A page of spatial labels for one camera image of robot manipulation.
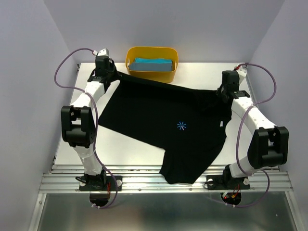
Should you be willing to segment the black t shirt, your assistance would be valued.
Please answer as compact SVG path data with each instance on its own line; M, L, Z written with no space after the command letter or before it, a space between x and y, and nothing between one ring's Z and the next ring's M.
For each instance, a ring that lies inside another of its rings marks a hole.
M100 126L164 153L160 173L170 184L194 183L221 152L231 103L195 90L120 74Z

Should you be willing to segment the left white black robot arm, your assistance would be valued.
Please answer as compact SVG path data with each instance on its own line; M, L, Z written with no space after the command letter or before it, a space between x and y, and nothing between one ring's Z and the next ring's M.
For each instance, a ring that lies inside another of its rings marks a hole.
M84 167L84 175L76 177L84 190L110 189L106 170L96 154L98 109L96 103L107 92L111 80L117 75L114 62L107 50L101 50L95 57L92 71L85 89L70 105L61 108L61 127L63 140L78 154Z

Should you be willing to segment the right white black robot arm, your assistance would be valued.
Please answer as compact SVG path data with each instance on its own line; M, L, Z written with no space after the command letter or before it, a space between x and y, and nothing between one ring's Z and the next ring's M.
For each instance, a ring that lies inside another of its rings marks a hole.
M289 131L268 120L253 103L250 95L240 90L240 73L236 70L223 71L222 83L217 95L241 119L239 128L246 126L252 134L247 155L236 157L236 162L227 165L222 175L213 176L216 189L248 189L248 177L267 167L283 165L287 161Z

